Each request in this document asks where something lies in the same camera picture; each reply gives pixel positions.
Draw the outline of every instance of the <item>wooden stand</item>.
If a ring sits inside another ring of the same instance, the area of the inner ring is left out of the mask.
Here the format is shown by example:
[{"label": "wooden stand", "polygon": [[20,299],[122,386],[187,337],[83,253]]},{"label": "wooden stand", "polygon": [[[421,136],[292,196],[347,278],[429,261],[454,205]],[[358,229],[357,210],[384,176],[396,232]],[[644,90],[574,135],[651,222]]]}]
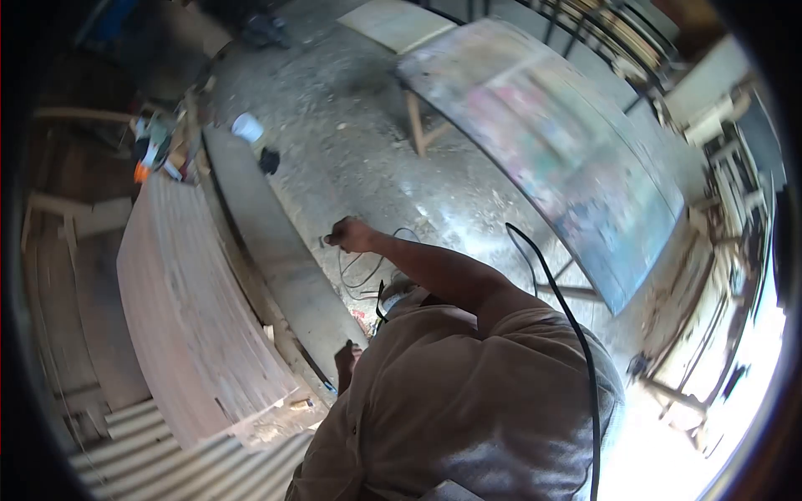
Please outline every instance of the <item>wooden stand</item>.
[{"label": "wooden stand", "polygon": [[423,125],[420,122],[418,96],[412,91],[404,91],[404,95],[407,98],[407,110],[409,111],[409,122],[412,127],[412,139],[415,145],[415,151],[418,153],[419,157],[426,158],[426,146],[448,131],[452,127],[451,122],[442,123],[424,134]]}]

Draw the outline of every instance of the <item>black cable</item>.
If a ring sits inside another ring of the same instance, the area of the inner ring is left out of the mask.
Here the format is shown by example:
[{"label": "black cable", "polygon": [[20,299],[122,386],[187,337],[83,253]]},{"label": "black cable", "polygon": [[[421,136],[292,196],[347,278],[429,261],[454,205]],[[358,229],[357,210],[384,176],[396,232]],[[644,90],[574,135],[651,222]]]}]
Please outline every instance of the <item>black cable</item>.
[{"label": "black cable", "polygon": [[[565,303],[565,299],[557,287],[557,283],[554,281],[554,277],[552,277],[549,267],[546,265],[546,259],[543,257],[543,254],[541,254],[541,250],[538,249],[534,242],[532,242],[528,236],[522,233],[520,229],[516,228],[510,223],[505,223],[505,226],[507,227],[507,232],[512,230],[521,238],[523,238],[524,241],[526,241],[526,243],[532,247],[532,250],[535,251],[537,258],[541,260],[541,265],[543,265],[543,271],[546,273],[546,278],[549,280],[549,285],[551,286],[552,291],[554,291],[554,295],[557,296],[557,300],[560,302],[560,306],[562,306],[565,316],[568,318],[568,321],[571,322],[573,330],[576,331],[577,337],[579,338],[579,344],[582,345],[582,351],[585,352],[585,361],[588,364],[588,381],[590,385],[590,413],[593,417],[593,471],[590,477],[590,498],[596,499],[599,488],[599,470],[602,464],[602,425],[600,424],[601,419],[599,418],[599,394],[596,382],[596,366],[593,363],[593,355],[590,353],[590,346],[588,346],[588,340],[585,339],[585,333],[582,332],[582,328],[579,326],[577,319],[573,317],[573,313],[571,313],[571,310]],[[524,259],[529,264],[529,268],[532,270],[532,279],[534,281],[535,272],[532,267],[532,262],[529,261],[529,258],[526,256],[524,251],[521,250],[514,238],[512,238],[512,242],[516,247],[518,247],[521,255],[523,255]],[[535,289],[537,289],[537,283],[535,282],[533,285]]]}]

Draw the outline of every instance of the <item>wood scrap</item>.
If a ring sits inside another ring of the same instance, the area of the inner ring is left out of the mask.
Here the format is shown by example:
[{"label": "wood scrap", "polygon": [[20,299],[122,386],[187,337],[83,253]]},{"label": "wood scrap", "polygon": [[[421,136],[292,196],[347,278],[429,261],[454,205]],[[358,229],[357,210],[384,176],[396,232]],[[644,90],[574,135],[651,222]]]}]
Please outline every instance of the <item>wood scrap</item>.
[{"label": "wood scrap", "polygon": [[139,116],[119,111],[92,110],[79,107],[41,107],[34,111],[37,119],[91,119],[104,122],[129,123],[136,121]]}]

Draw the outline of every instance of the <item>electric wire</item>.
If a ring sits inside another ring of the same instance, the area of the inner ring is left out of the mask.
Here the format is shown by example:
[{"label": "electric wire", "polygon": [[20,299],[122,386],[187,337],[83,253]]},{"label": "electric wire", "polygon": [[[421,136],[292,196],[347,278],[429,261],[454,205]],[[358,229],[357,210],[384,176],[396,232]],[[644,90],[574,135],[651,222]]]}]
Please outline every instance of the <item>electric wire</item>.
[{"label": "electric wire", "polygon": [[[590,353],[590,346],[588,345],[587,339],[585,339],[585,333],[582,332],[582,328],[579,326],[577,319],[573,317],[573,313],[569,309],[568,305],[565,303],[565,299],[562,296],[559,288],[557,287],[557,283],[552,277],[551,271],[549,271],[549,267],[546,265],[546,259],[543,257],[541,250],[532,242],[528,236],[526,236],[520,229],[516,228],[513,224],[504,223],[507,227],[507,232],[515,232],[524,239],[524,241],[529,244],[535,254],[537,254],[537,258],[540,260],[541,265],[543,266],[543,271],[546,274],[546,278],[549,280],[549,285],[554,291],[554,295],[557,296],[557,300],[560,302],[560,306],[562,306],[563,311],[565,312],[565,316],[568,318],[568,321],[571,323],[573,330],[576,331],[577,337],[579,338],[579,344],[582,345],[582,351],[585,353],[585,361],[588,364],[588,382],[590,387],[590,413],[593,419],[593,471],[591,472],[590,478],[590,498],[595,500],[598,496],[598,486],[599,486],[599,473],[600,473],[600,466],[602,463],[602,426],[601,426],[601,419],[599,418],[599,396],[598,396],[598,386],[596,381],[596,366],[593,363],[593,355]],[[532,267],[531,261],[529,261],[529,257],[521,250],[520,246],[517,244],[514,238],[512,238],[512,242],[515,243],[516,247],[520,251],[521,255],[529,264],[529,268],[532,270],[532,278],[534,281],[535,272]]]},{"label": "electric wire", "polygon": [[[393,232],[392,236],[396,236],[402,231],[408,231],[409,233],[412,234],[412,236],[415,237],[415,240],[418,243],[420,243],[420,237],[418,237],[418,235],[415,232],[413,232],[412,230],[410,230],[409,228],[404,228],[404,227],[398,228]],[[350,268],[355,262],[357,262],[360,257],[364,256],[365,253],[360,253],[351,262],[349,262],[346,265],[345,268],[343,268],[342,267],[342,252],[343,252],[342,247],[340,247],[339,251],[338,251],[338,254],[337,254],[337,266],[338,266],[339,272],[340,272],[340,283],[345,288],[346,294],[348,294],[348,297],[350,297],[354,301],[370,301],[370,300],[374,300],[377,297],[379,297],[378,293],[376,293],[377,295],[375,295],[375,296],[362,296],[362,295],[360,295],[359,297],[356,297],[356,296],[354,296],[353,293],[351,293],[351,290],[352,289],[357,289],[358,287],[362,287],[363,285],[365,285],[367,283],[367,281],[369,281],[371,278],[373,278],[373,276],[376,274],[376,272],[379,271],[379,268],[381,267],[382,263],[384,262],[384,256],[382,256],[379,259],[379,262],[376,263],[376,266],[371,270],[370,273],[367,274],[367,276],[364,278],[364,280],[360,281],[358,284],[349,284],[349,283],[346,282],[345,273],[348,271],[348,268]],[[374,292],[375,291],[361,291],[359,294],[374,293]]]}]

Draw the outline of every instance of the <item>orange object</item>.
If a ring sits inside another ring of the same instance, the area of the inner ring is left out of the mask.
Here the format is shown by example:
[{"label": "orange object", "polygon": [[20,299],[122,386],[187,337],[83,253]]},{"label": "orange object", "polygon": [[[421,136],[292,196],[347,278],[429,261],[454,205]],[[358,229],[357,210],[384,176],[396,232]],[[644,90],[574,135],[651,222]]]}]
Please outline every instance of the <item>orange object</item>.
[{"label": "orange object", "polygon": [[150,176],[150,169],[145,167],[142,162],[136,163],[136,168],[134,169],[134,182],[135,183],[144,183],[144,181]]}]

